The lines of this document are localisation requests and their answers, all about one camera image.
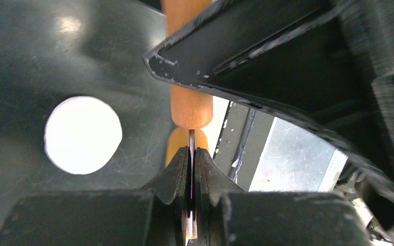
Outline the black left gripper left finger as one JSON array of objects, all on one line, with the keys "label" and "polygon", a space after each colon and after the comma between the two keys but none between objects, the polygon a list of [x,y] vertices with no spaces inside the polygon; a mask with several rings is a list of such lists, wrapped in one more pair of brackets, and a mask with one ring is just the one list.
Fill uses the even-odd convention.
[{"label": "black left gripper left finger", "polygon": [[21,198],[0,245],[184,245],[189,151],[138,190],[39,193]]}]

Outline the wooden rolling pin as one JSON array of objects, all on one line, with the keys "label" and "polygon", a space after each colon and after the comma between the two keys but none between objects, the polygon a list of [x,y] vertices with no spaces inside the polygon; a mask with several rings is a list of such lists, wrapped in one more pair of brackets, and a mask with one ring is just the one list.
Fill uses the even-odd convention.
[{"label": "wooden rolling pin", "polygon": [[[195,19],[211,1],[162,1],[162,11],[166,15],[167,34],[172,35]],[[188,148],[186,177],[186,239],[198,237],[195,205],[195,152],[198,147],[208,147],[207,137],[201,130],[213,119],[213,97],[190,84],[171,85],[170,105],[173,122],[177,125],[169,139],[166,162],[170,163],[175,152],[181,147]]]}]

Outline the white dough disc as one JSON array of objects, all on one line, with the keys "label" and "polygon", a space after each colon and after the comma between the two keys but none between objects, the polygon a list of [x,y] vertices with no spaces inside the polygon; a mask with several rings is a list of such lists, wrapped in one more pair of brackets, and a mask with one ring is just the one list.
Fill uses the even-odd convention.
[{"label": "white dough disc", "polygon": [[117,113],[91,96],[70,97],[57,105],[44,129],[44,151],[62,171],[87,175],[100,170],[122,141]]}]

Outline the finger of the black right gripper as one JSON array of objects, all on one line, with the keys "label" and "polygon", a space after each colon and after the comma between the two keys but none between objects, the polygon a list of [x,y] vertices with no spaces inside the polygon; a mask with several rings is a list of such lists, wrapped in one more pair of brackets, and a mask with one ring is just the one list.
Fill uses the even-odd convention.
[{"label": "finger of the black right gripper", "polygon": [[216,1],[143,60],[315,134],[394,203],[394,1]]}]

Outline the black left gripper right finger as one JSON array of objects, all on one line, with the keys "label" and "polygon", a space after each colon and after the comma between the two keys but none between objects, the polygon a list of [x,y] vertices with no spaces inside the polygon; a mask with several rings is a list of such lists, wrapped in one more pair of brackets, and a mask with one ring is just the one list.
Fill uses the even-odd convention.
[{"label": "black left gripper right finger", "polygon": [[369,245],[351,203],[334,193],[246,192],[195,152],[195,205],[202,245]]}]

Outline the black baking tray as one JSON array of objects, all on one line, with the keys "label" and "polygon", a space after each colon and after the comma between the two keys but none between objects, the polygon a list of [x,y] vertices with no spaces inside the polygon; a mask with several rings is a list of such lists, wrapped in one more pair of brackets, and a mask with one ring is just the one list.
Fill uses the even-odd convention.
[{"label": "black baking tray", "polygon": [[[164,16],[139,1],[0,1],[0,228],[25,195],[137,189],[161,171],[170,88],[142,56],[164,38]],[[123,129],[112,159],[88,175],[44,152],[50,113],[79,95],[109,104]]]}]

